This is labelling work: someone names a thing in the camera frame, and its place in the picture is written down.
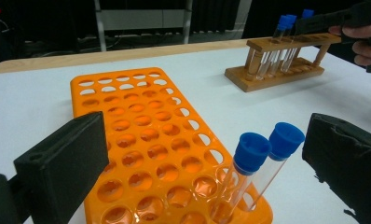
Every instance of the wooden rack base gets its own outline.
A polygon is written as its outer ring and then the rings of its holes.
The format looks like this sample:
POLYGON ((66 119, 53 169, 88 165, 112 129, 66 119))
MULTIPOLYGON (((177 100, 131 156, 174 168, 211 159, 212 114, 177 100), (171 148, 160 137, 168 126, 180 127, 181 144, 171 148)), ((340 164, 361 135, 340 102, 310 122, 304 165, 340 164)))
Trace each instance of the wooden rack base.
POLYGON ((250 47, 250 50, 245 65, 226 70, 226 77, 243 91, 257 91, 321 75, 324 69, 320 67, 320 62, 330 45, 340 42, 340 37, 330 34, 302 35, 296 36, 292 42, 282 41, 279 44, 273 44, 270 40, 270 37, 249 39, 247 45, 250 47), (297 57, 299 51, 308 46, 321 46, 313 62, 297 57), (280 62, 279 69, 274 76, 270 77, 268 74, 265 74, 263 79, 257 79, 256 73, 263 54, 269 51, 286 49, 297 49, 289 70, 285 73, 282 72, 280 69, 282 62, 280 62))

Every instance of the orange plastic rack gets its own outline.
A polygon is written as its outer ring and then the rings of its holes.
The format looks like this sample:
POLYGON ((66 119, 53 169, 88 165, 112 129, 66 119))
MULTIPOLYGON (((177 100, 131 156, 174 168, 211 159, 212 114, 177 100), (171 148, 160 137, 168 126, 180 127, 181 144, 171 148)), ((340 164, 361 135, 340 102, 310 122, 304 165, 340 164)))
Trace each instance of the orange plastic rack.
MULTIPOLYGON (((75 117, 103 111, 110 161, 85 200, 88 223, 213 223, 232 158, 164 71, 80 76, 71 88, 75 117)), ((262 199, 231 223, 272 219, 262 199)))

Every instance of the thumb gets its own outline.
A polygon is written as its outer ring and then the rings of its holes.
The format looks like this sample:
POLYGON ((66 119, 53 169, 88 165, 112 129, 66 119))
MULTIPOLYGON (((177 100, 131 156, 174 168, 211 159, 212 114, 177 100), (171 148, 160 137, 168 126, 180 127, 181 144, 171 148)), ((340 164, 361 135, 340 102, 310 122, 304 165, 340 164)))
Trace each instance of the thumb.
POLYGON ((343 34, 349 37, 353 37, 353 38, 371 37, 371 25, 358 27, 358 28, 343 27, 342 31, 343 31, 343 34))

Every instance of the wooden rack top bar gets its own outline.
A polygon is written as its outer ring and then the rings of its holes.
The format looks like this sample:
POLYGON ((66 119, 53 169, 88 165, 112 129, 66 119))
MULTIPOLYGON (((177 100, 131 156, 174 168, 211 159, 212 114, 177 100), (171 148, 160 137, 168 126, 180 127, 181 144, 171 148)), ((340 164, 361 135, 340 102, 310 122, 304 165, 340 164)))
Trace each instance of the wooden rack top bar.
POLYGON ((320 46, 340 43, 341 38, 331 34, 297 35, 293 42, 284 37, 280 43, 273 43, 271 37, 249 39, 247 46, 260 52, 267 52, 279 49, 295 49, 307 46, 320 46))

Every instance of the table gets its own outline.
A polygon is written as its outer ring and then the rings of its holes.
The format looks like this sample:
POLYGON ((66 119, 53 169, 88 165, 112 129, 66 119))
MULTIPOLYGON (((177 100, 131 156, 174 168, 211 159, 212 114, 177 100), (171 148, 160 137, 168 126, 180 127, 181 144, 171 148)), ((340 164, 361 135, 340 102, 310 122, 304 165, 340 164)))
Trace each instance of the table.
MULTIPOLYGON (((312 113, 347 120, 371 132, 371 74, 327 54, 319 77, 245 93, 225 76, 244 64, 245 40, 152 49, 99 52, 0 63, 0 174, 11 178, 12 161, 72 118, 69 82, 106 71, 162 68, 233 154, 239 136, 269 137, 280 121, 304 133, 312 113)), ((313 60, 316 48, 300 56, 313 60)), ((274 224, 357 223, 349 209, 301 159, 302 146, 265 193, 274 224)), ((84 223, 83 206, 71 223, 84 223)))

